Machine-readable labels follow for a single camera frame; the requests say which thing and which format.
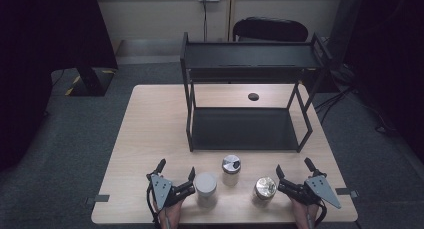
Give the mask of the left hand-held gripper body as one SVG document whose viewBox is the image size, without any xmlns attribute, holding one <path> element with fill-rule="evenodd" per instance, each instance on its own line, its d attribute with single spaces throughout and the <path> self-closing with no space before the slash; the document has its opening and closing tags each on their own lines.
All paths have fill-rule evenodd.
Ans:
<svg viewBox="0 0 424 229">
<path fill-rule="evenodd" d="M 180 200 L 184 200 L 196 191 L 194 185 L 190 186 L 188 181 L 179 186 L 174 186 L 172 181 L 165 179 L 158 174 L 150 173 L 147 174 L 146 177 L 149 180 L 147 188 L 147 204 L 150 210 L 153 210 L 153 205 L 150 202 L 150 196 L 153 196 L 156 207 L 159 210 L 162 210 L 165 207 L 175 205 Z"/>
</svg>

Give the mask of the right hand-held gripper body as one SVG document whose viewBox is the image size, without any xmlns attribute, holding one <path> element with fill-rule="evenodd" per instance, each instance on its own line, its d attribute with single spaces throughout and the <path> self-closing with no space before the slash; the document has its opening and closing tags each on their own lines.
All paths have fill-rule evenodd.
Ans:
<svg viewBox="0 0 424 229">
<path fill-rule="evenodd" d="M 319 204 L 324 200 L 337 209 L 341 208 L 341 203 L 324 176 L 308 178 L 303 184 L 294 184 L 282 178 L 278 190 L 304 205 Z"/>
</svg>

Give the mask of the white lid glass jar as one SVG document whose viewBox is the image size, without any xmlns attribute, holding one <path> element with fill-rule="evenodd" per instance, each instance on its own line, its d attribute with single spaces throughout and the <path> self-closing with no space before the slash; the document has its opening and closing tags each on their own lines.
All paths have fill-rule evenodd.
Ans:
<svg viewBox="0 0 424 229">
<path fill-rule="evenodd" d="M 200 207 L 210 208 L 216 204 L 215 192 L 217 181 L 211 173 L 200 173 L 195 177 L 195 188 L 197 191 L 197 203 Z"/>
</svg>

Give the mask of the shiny metal tin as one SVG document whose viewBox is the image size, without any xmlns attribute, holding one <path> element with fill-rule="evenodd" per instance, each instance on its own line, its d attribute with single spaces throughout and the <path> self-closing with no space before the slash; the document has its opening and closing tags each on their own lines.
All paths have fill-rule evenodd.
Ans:
<svg viewBox="0 0 424 229">
<path fill-rule="evenodd" d="M 259 178 L 254 185 L 253 193 L 261 201 L 271 200 L 277 191 L 275 181 L 268 176 Z"/>
</svg>

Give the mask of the black metal shelf rack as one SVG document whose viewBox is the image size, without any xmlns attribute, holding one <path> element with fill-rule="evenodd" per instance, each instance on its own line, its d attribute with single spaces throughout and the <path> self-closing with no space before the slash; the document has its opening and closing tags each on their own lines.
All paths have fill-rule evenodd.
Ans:
<svg viewBox="0 0 424 229">
<path fill-rule="evenodd" d="M 309 42 L 193 42 L 183 37 L 186 135 L 194 151 L 301 151 L 307 111 L 332 55 Z M 248 99 L 257 93 L 258 101 Z"/>
</svg>

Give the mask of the person's left hand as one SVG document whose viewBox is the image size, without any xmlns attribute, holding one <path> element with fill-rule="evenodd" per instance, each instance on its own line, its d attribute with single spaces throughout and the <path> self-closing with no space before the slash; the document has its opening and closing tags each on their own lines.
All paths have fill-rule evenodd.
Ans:
<svg viewBox="0 0 424 229">
<path fill-rule="evenodd" d="M 183 200 L 180 200 L 175 205 L 165 207 L 162 210 L 155 208 L 161 229 L 178 229 L 182 205 Z"/>
</svg>

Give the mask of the person's right hand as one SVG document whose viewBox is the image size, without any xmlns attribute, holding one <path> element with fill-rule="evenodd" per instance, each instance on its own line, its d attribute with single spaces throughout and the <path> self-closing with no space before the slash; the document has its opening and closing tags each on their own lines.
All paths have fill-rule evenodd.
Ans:
<svg viewBox="0 0 424 229">
<path fill-rule="evenodd" d="M 319 206 L 316 204 L 307 206 L 293 198 L 290 201 L 297 229 L 315 229 L 315 219 Z"/>
</svg>

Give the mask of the grey tape strip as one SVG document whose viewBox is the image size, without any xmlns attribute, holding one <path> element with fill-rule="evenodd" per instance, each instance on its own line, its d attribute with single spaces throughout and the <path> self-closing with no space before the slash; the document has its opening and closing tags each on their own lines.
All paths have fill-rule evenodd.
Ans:
<svg viewBox="0 0 424 229">
<path fill-rule="evenodd" d="M 351 190 L 349 188 L 336 188 L 335 191 L 337 195 L 348 195 L 351 198 L 359 197 L 359 193 L 357 190 Z"/>
<path fill-rule="evenodd" d="M 86 205 L 94 205 L 97 202 L 108 202 L 110 195 L 95 195 L 94 197 L 87 197 L 85 200 Z"/>
</svg>

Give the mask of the black stand base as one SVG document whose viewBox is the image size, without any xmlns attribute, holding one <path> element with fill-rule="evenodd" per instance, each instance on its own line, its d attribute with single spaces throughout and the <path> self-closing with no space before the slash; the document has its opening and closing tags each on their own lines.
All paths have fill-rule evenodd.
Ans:
<svg viewBox="0 0 424 229">
<path fill-rule="evenodd" d="M 116 69 L 79 67 L 78 76 L 66 91 L 66 96 L 104 96 L 116 73 Z"/>
</svg>

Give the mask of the dark curtain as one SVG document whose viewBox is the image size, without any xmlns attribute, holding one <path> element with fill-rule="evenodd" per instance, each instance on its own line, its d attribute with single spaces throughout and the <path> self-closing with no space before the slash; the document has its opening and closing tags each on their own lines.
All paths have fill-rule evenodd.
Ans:
<svg viewBox="0 0 424 229">
<path fill-rule="evenodd" d="M 79 67 L 117 67 L 97 0 L 0 0 L 0 172 L 30 146 L 51 73 Z"/>
<path fill-rule="evenodd" d="M 424 0 L 362 0 L 345 60 L 424 163 Z"/>
</svg>

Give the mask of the black folding chair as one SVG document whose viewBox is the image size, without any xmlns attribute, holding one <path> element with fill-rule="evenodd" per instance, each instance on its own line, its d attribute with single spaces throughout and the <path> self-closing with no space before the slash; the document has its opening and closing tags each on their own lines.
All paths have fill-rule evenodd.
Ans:
<svg viewBox="0 0 424 229">
<path fill-rule="evenodd" d="M 248 17 L 239 20 L 232 30 L 233 41 L 258 39 L 305 42 L 308 35 L 308 29 L 297 21 L 266 17 Z"/>
</svg>

